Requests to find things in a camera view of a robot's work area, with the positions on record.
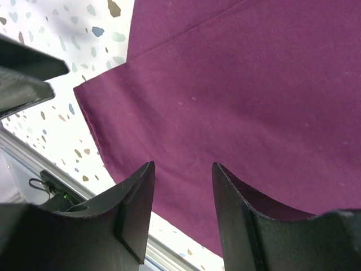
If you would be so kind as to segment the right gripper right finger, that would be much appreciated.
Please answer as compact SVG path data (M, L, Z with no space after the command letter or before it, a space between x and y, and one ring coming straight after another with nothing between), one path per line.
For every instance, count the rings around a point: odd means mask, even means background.
M360 210L312 215L212 166L226 270L359 270Z

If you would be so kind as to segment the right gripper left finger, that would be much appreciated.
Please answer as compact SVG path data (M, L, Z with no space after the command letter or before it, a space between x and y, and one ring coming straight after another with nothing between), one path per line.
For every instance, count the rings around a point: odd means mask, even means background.
M155 164L72 207L1 205L2 270L138 270L144 264Z

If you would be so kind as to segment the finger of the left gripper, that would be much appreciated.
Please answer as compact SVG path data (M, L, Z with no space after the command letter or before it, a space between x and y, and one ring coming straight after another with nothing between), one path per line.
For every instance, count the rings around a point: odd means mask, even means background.
M1 120L53 98L49 83L1 67Z
M1 35L1 67L37 79L52 79L69 73L65 61Z

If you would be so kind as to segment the purple surgical cloth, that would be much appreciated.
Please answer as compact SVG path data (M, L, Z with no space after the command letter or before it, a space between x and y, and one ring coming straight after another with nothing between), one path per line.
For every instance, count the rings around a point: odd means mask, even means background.
M222 253L212 164L293 208L360 207L360 2L136 1L127 60L74 88L120 182Z

